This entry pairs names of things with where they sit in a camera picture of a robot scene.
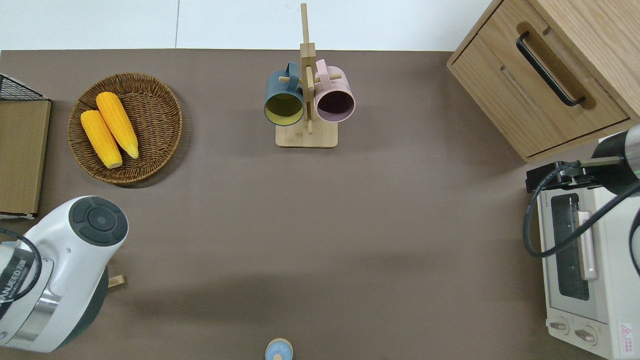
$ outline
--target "wicker basket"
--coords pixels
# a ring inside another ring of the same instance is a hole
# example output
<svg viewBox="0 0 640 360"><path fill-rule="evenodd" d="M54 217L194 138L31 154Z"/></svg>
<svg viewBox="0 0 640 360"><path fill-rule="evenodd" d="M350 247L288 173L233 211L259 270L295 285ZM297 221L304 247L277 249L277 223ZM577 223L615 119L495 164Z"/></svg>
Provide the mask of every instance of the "wicker basket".
<svg viewBox="0 0 640 360"><path fill-rule="evenodd" d="M122 153L122 166L106 168L96 155L80 123L86 110L97 110L95 98L113 92L124 107L138 138L140 156ZM112 184L131 184L160 170L173 156L182 136L182 109L165 84L149 75L116 74L99 81L78 99L69 118L68 140L80 166L96 179Z"/></svg>

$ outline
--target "brown table surface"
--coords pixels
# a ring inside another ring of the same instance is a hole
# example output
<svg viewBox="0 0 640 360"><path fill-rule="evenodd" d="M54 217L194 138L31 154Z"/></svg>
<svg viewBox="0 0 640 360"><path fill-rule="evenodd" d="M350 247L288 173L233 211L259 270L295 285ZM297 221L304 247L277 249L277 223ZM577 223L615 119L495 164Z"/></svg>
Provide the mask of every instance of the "brown table surface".
<svg viewBox="0 0 640 360"><path fill-rule="evenodd" d="M127 214L93 325L11 359L586 359L545 327L540 260L520 239L526 165L445 67L450 53L318 51L356 111L334 149L283 149L264 84L297 51L3 51L0 72L53 100L41 214L99 195ZM85 173L76 99L142 72L184 107L168 166L138 188ZM560 157L577 160L592 147ZM26 231L34 220L2 226Z"/></svg>

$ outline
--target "warning label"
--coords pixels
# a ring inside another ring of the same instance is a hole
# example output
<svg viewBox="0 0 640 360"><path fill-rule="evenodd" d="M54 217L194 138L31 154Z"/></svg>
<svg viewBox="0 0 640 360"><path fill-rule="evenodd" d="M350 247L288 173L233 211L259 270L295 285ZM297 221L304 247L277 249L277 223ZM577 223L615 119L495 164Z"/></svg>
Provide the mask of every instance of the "warning label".
<svg viewBox="0 0 640 360"><path fill-rule="evenodd" d="M620 324L620 350L625 355L634 353L634 332L630 323Z"/></svg>

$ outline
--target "white wall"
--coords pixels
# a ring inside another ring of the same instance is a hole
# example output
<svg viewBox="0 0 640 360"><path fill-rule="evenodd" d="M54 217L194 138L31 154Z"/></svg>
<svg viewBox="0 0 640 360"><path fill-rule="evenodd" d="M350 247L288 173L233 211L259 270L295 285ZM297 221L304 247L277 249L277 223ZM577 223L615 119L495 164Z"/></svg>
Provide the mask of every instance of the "white wall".
<svg viewBox="0 0 640 360"><path fill-rule="evenodd" d="M0 0L0 50L298 49L301 1ZM307 0L316 49L452 51L490 0Z"/></svg>

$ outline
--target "drawer handle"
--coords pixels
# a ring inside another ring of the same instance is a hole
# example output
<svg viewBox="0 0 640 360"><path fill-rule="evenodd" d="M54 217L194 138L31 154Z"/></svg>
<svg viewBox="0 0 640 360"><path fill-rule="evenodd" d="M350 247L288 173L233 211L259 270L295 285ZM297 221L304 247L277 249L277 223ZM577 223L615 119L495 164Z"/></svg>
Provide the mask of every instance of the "drawer handle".
<svg viewBox="0 0 640 360"><path fill-rule="evenodd" d="M553 90L553 92L558 96L558 99L562 101L567 106L576 106L584 101L584 96L580 99L573 100L569 97L569 95L564 92L564 90L558 85L555 79L549 74L549 71L545 69L544 66L536 59L536 57L532 54L529 48L524 44L524 39L529 35L528 31L525 31L520 37L518 41L516 41L516 47L522 53L525 59L531 64L531 67L540 75L542 80L544 80L547 85Z"/></svg>

